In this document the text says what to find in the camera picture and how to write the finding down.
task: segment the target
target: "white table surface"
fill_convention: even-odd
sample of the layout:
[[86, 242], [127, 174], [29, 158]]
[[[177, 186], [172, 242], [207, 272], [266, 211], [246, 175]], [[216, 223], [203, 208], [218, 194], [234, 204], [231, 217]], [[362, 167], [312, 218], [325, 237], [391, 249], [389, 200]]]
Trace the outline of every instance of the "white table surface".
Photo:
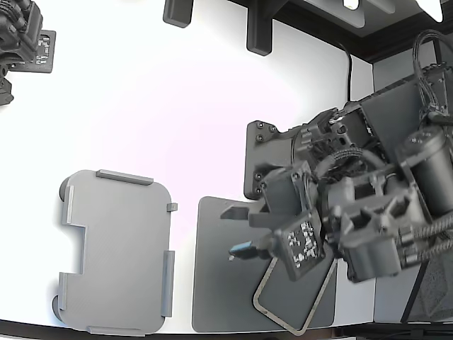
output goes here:
[[[164, 0], [39, 0], [57, 31], [52, 74], [10, 73], [0, 108], [0, 319], [63, 327], [53, 315], [59, 272], [78, 273], [82, 233], [60, 225], [60, 183], [82, 169], [148, 176], [167, 187], [176, 250], [173, 317], [160, 332], [193, 333], [197, 205], [243, 200], [246, 126], [286, 130], [345, 102], [346, 57], [274, 24], [274, 52], [246, 51], [246, 10], [195, 0], [182, 30]], [[372, 93], [355, 59], [353, 99]], [[335, 325], [372, 321], [374, 282], [338, 272]]]

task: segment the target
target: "black shelf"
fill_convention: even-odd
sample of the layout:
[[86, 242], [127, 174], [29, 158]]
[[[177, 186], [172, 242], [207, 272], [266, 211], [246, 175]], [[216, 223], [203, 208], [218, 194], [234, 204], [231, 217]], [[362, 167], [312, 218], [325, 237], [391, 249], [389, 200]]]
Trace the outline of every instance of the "black shelf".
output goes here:
[[[442, 5], [444, 20], [436, 23], [418, 13], [365, 37], [360, 37], [291, 0], [229, 0], [248, 9], [247, 49], [259, 55], [272, 52], [272, 21], [285, 23], [331, 45], [345, 48], [354, 56], [375, 63], [412, 47], [422, 30], [453, 33], [453, 1]], [[193, 0], [166, 0], [164, 21], [186, 27], [192, 18]]]

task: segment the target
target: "metal bracket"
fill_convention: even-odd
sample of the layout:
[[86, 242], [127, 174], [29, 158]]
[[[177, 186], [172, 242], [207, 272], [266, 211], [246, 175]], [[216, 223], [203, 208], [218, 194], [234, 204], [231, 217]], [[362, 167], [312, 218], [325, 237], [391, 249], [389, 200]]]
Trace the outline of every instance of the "metal bracket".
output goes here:
[[288, 1], [251, 1], [247, 18], [247, 50], [262, 56], [272, 52], [273, 18]]
[[260, 295], [261, 295], [262, 291], [264, 290], [264, 287], [266, 286], [266, 283], [269, 280], [270, 274], [273, 272], [274, 267], [277, 264], [277, 258], [272, 259], [272, 261], [270, 262], [270, 264], [268, 266], [268, 269], [266, 270], [266, 272], [265, 272], [265, 274], [263, 276], [263, 279], [260, 282], [260, 285], [256, 289], [255, 294], [253, 295], [253, 306], [261, 314], [265, 315], [266, 317], [268, 317], [269, 319], [271, 319], [276, 324], [278, 324], [282, 328], [286, 329], [287, 331], [289, 331], [293, 335], [301, 336], [309, 328], [311, 319], [313, 319], [313, 316], [314, 316], [314, 313], [316, 311], [316, 308], [318, 307], [318, 305], [319, 305], [319, 303], [321, 301], [321, 298], [323, 297], [324, 291], [327, 288], [328, 282], [331, 279], [331, 276], [332, 276], [333, 272], [335, 271], [335, 268], [337, 266], [337, 262], [338, 262], [337, 259], [334, 259], [332, 261], [332, 264], [331, 264], [331, 266], [330, 266], [330, 268], [328, 270], [326, 278], [324, 279], [324, 282], [323, 282], [322, 286], [319, 288], [319, 292], [318, 292], [318, 295], [316, 296], [316, 299], [315, 299], [315, 301], [313, 303], [313, 307], [311, 308], [310, 313], [309, 313], [307, 319], [304, 321], [304, 325], [302, 326], [301, 329], [295, 329], [293, 326], [288, 324], [286, 321], [280, 319], [277, 315], [273, 314], [270, 310], [266, 309], [264, 306], [262, 306], [260, 304], [260, 300], [259, 300], [260, 299]]
[[164, 21], [186, 28], [192, 21], [193, 0], [165, 0]]

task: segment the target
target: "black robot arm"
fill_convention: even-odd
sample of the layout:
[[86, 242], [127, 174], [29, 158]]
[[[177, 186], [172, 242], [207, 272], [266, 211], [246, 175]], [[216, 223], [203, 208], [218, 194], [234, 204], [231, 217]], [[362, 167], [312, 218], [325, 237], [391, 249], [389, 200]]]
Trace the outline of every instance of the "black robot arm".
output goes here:
[[41, 29], [42, 15], [34, 1], [0, 0], [0, 106], [14, 99], [5, 78], [9, 67], [34, 60]]
[[[288, 132], [249, 124], [244, 193], [262, 208], [230, 207], [222, 218], [270, 232], [233, 246], [232, 258], [276, 257], [296, 281], [328, 245], [347, 262], [348, 278], [361, 282], [453, 247], [453, 71], [444, 64], [421, 71], [417, 51], [427, 38], [452, 49], [438, 32], [420, 34], [415, 76]], [[392, 112], [398, 125], [385, 120]]]

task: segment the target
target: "black wire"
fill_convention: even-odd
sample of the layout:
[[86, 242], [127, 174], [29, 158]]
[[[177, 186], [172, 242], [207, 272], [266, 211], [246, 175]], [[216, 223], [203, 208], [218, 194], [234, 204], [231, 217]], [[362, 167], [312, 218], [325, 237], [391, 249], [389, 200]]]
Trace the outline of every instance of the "black wire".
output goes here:
[[345, 51], [345, 53], [346, 53], [346, 55], [348, 56], [348, 59], [349, 59], [349, 66], [348, 66], [348, 101], [351, 101], [352, 56], [349, 53], [349, 51], [346, 49], [346, 47], [341, 42], [337, 41], [337, 45], [340, 46], [343, 51]]
[[0, 13], [4, 14], [13, 24], [23, 18], [22, 11], [17, 4], [16, 6], [7, 0], [0, 0]]
[[453, 44], [452, 41], [446, 35], [443, 35], [440, 32], [437, 32], [436, 30], [425, 30], [417, 36], [413, 45], [412, 54], [413, 69], [415, 76], [417, 77], [418, 80], [420, 97], [422, 98], [423, 105], [425, 106], [425, 108], [431, 106], [435, 110], [439, 110], [440, 109], [439, 101], [435, 95], [435, 92], [432, 90], [430, 84], [428, 83], [428, 79], [426, 78], [423, 72], [419, 60], [420, 47], [428, 39], [436, 39], [444, 43], [451, 52], [453, 52]]
[[359, 147], [351, 147], [349, 149], [342, 149], [329, 154], [325, 159], [319, 162], [318, 165], [316, 165], [314, 176], [318, 179], [322, 179], [329, 171], [336, 167], [338, 161], [353, 157], [358, 157], [361, 160], [366, 161], [375, 169], [383, 168], [386, 165], [386, 163], [373, 152]]
[[304, 184], [304, 194], [305, 194], [305, 200], [306, 200], [306, 207], [308, 210], [313, 209], [313, 204], [311, 203], [311, 197], [310, 197], [310, 177], [307, 172], [304, 172], [302, 174], [302, 181]]

